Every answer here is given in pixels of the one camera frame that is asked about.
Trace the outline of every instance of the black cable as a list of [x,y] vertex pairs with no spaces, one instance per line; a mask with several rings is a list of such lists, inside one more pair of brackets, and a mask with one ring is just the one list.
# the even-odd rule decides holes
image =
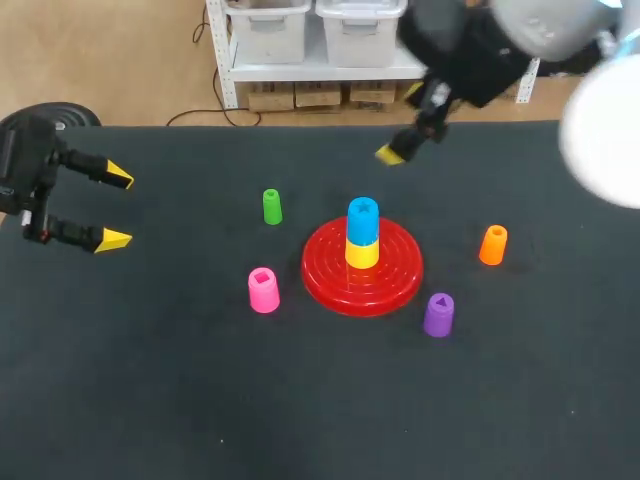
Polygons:
[[202,20],[200,21],[198,26],[193,31],[193,34],[191,35],[191,41],[193,43],[198,43],[200,41],[200,39],[202,38],[202,35],[204,34],[204,27],[209,26],[209,22],[207,22],[206,16],[207,16],[207,4],[205,3],[204,8],[202,9]]
[[[202,19],[200,23],[196,26],[196,28],[193,30],[193,34],[191,35],[191,41],[193,43],[200,42],[200,39],[204,34],[205,27],[209,25],[209,22],[206,21],[206,15],[207,15],[207,5],[205,4],[204,8],[202,9]],[[231,34],[231,32],[229,31],[228,18],[227,18],[227,33]],[[218,68],[216,67],[215,71],[213,72],[213,80],[211,83],[213,86],[213,93],[215,94],[216,99],[218,100],[218,104],[222,107],[222,105],[224,105],[222,103],[222,97],[218,93],[218,89],[216,88],[216,78],[218,77],[218,74],[219,74]],[[219,109],[198,108],[195,110],[187,110],[185,112],[181,112],[171,117],[171,119],[166,123],[166,126],[170,127],[171,124],[175,122],[177,119],[185,117],[187,115],[191,115],[192,113],[222,113],[224,115],[224,118],[227,120],[227,122],[229,122],[230,125],[233,125],[234,127],[240,127],[241,125],[238,125],[233,120],[231,120],[231,118],[228,115],[228,112],[248,112],[248,111],[249,111],[248,108],[219,108]],[[253,113],[255,113],[258,116],[258,118],[253,125],[248,125],[248,126],[257,127],[262,122],[262,114],[260,114],[259,112],[253,112]]]

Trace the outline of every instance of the white storage bin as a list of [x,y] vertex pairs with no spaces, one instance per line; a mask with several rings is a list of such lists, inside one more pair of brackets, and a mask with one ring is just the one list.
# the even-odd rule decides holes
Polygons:
[[337,67],[391,65],[398,18],[406,8],[407,0],[317,0],[329,63]]
[[238,39],[238,55],[247,63],[300,63],[304,60],[305,13],[311,0],[253,0],[251,8],[228,3]]

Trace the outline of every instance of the orange cup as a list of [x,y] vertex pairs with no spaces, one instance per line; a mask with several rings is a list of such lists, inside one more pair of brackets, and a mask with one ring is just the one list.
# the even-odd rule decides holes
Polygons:
[[480,247],[480,261],[486,265],[500,265],[507,248],[507,236],[507,229],[502,225],[491,225]]

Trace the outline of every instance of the red stacking base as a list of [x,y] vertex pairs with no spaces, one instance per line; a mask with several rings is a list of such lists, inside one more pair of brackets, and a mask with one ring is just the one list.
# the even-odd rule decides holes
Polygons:
[[422,254],[400,225],[380,219],[380,260],[358,270],[344,259],[347,218],[323,225],[311,236],[302,255],[302,278],[319,303],[338,313],[373,317],[393,312],[418,292]]

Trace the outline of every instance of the cardboard box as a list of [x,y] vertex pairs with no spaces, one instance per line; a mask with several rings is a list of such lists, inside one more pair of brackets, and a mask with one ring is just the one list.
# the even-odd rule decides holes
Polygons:
[[350,100],[365,103],[393,103],[396,100],[396,82],[393,80],[353,82]]
[[328,107],[341,103],[338,82],[296,82],[296,107]]
[[293,110],[293,83],[260,82],[251,85],[247,94],[252,112]]

